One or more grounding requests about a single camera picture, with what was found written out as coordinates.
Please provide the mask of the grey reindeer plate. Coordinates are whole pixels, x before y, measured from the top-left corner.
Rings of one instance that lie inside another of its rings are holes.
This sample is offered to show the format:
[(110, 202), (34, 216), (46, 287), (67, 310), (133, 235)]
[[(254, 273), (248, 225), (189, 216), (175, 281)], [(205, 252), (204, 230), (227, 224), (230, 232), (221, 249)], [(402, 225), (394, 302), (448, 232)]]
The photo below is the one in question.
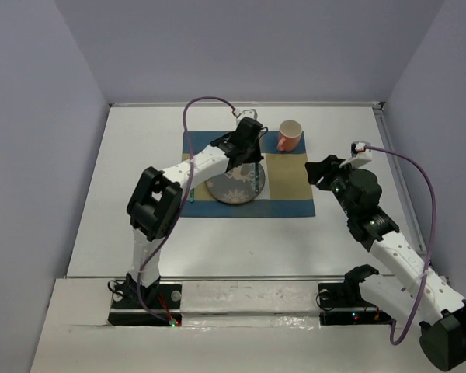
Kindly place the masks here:
[(266, 174), (260, 175), (260, 192), (254, 191), (254, 175), (226, 175), (214, 176), (205, 182), (211, 196), (230, 205), (246, 204), (255, 200), (263, 191), (266, 184)]

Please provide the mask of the blue tan checked placemat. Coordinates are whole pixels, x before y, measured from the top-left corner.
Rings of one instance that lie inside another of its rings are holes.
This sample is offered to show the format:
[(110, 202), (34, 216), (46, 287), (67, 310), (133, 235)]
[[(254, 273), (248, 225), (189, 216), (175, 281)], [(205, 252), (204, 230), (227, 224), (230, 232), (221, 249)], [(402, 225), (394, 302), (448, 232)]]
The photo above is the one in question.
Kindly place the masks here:
[(308, 160), (304, 138), (292, 152), (276, 148), (278, 133), (269, 131), (260, 141), (266, 184), (262, 193), (246, 204), (215, 200), (205, 182), (195, 188), (195, 201), (187, 203), (184, 218), (306, 218), (315, 216), (311, 186), (304, 164)]

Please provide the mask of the pink mug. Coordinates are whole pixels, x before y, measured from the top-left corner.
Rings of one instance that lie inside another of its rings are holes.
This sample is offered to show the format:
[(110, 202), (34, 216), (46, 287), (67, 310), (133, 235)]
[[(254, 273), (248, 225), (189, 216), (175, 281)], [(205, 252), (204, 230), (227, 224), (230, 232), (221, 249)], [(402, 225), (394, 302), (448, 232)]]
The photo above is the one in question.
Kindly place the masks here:
[(278, 131), (277, 150), (280, 152), (293, 151), (303, 134), (302, 126), (295, 120), (285, 120)]

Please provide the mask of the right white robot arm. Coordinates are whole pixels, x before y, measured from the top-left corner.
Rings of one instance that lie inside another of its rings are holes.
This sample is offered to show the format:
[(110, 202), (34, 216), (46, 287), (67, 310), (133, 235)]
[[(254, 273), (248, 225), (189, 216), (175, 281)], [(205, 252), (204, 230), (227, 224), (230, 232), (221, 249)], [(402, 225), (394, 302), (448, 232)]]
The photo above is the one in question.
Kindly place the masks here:
[(466, 361), (466, 297), (425, 266), (398, 225), (380, 208), (377, 177), (354, 167), (350, 160), (329, 155), (305, 165), (308, 182), (331, 192), (347, 217), (351, 236), (395, 277), (384, 279), (371, 269), (364, 277), (342, 285), (343, 298), (352, 305), (364, 300), (419, 335), (426, 358), (439, 370), (450, 371)]

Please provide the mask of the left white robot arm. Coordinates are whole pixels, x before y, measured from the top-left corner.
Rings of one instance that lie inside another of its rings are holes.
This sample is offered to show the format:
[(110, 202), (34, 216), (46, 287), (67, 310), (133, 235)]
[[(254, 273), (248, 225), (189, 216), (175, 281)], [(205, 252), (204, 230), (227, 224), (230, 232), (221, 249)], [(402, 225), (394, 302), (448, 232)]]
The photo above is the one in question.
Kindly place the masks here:
[(234, 131), (213, 140), (181, 163), (143, 171), (127, 205), (134, 233), (133, 263), (126, 276), (124, 294), (147, 307), (158, 291), (159, 256), (181, 215), (190, 191), (208, 179), (237, 166), (263, 159), (260, 138), (267, 128), (250, 117), (237, 121)]

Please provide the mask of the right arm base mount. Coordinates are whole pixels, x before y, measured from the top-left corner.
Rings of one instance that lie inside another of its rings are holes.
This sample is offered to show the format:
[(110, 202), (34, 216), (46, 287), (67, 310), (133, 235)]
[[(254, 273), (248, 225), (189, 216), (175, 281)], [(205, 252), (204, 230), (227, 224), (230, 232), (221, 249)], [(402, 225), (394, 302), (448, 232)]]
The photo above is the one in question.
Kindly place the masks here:
[(376, 305), (366, 302), (360, 285), (380, 272), (369, 264), (354, 267), (341, 281), (318, 284), (315, 296), (322, 326), (391, 325), (392, 318)]

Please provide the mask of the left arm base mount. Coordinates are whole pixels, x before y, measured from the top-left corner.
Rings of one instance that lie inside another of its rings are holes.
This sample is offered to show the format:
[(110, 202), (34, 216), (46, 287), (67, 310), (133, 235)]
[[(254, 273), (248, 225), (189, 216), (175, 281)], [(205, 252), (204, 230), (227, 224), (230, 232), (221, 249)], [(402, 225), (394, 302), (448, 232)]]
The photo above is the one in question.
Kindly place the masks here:
[(110, 280), (112, 293), (107, 322), (111, 326), (180, 327), (183, 286), (161, 283), (150, 290), (142, 290), (143, 306), (133, 287), (123, 280)]

